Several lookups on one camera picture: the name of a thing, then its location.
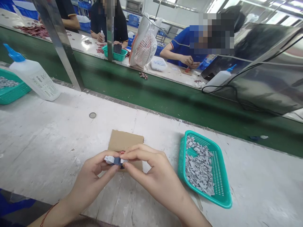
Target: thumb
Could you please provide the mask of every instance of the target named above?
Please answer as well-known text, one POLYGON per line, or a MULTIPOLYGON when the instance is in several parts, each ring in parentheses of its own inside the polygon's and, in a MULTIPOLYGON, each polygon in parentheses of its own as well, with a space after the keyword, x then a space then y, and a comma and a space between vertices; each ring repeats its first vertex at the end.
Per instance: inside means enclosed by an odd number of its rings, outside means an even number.
POLYGON ((138 170, 133 164, 129 162, 124 162, 123 167, 139 184, 142 186, 146 184, 148 176, 143 171, 138 170))
POLYGON ((97 187, 100 189, 100 191, 107 185, 107 183, 114 177, 114 175, 118 172, 120 169, 119 165, 113 165, 108 171, 106 171, 105 174, 102 175, 97 181, 97 187))

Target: black shirt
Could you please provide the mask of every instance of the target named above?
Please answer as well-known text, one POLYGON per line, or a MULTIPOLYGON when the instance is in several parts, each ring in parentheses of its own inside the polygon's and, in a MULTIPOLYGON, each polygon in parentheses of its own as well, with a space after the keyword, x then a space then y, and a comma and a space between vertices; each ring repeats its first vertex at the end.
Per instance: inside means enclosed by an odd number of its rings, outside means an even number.
MULTIPOLYGON (((70 16, 77 15, 70 0, 56 0, 56 3, 62 19, 69 20, 70 16)), ((66 30, 79 33, 76 29, 67 28, 66 30)))
MULTIPOLYGON (((103 31, 105 42, 107 42, 106 15, 101 3, 94 3, 91 7, 91 31, 98 34, 103 31)), ((123 15, 118 19, 114 17, 114 41, 128 41, 126 19, 123 15)))

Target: bottle label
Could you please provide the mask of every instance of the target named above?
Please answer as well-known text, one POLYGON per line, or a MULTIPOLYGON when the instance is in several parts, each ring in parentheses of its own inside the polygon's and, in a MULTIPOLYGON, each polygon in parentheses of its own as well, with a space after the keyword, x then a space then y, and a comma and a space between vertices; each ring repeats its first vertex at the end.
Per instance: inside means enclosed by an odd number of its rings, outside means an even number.
POLYGON ((54 82, 47 75, 44 69, 41 69, 39 72, 35 73, 31 79, 37 85, 37 87, 50 98, 59 92, 55 87, 54 82))

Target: sleeve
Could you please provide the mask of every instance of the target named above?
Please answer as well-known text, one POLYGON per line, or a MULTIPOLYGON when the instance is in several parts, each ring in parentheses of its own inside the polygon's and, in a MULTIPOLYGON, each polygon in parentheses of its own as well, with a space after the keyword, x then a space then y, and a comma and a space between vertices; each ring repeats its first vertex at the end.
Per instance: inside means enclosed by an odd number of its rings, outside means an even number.
POLYGON ((124 22, 121 24, 120 28, 120 42, 126 42, 128 41, 128 33, 127 33, 127 25, 126 25, 126 19, 124 22))
POLYGON ((98 23, 97 23, 97 15, 96 13, 98 12, 96 9, 96 5, 93 5, 91 7, 91 31, 98 34, 98 23))
POLYGON ((185 37, 187 36, 188 33, 189 33, 189 27, 183 29, 183 31, 180 32, 180 33, 174 38, 174 40, 172 40, 172 41, 170 42, 171 45, 173 46, 173 49, 178 49, 178 48, 179 48, 180 45, 179 45, 178 43, 181 43, 181 44, 184 43, 184 39, 185 39, 185 37))
POLYGON ((70 17, 72 15, 77 15, 74 9, 74 6, 70 0, 62 0, 64 9, 66 11, 66 14, 70 17))

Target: red string bracelet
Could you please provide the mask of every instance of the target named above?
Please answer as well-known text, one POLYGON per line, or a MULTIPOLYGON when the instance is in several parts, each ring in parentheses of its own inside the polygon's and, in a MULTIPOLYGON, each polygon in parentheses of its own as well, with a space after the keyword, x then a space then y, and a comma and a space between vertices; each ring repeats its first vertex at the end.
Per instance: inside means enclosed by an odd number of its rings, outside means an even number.
POLYGON ((52 208, 54 208, 54 206, 55 205, 53 205, 49 210, 48 210, 48 212, 46 213, 46 215, 44 216, 44 218, 42 219, 42 222, 41 222, 41 225, 40 225, 40 227, 43 227, 43 224, 44 224, 44 220, 45 220, 45 218, 46 218, 46 216, 48 215, 48 213, 52 210, 52 208))

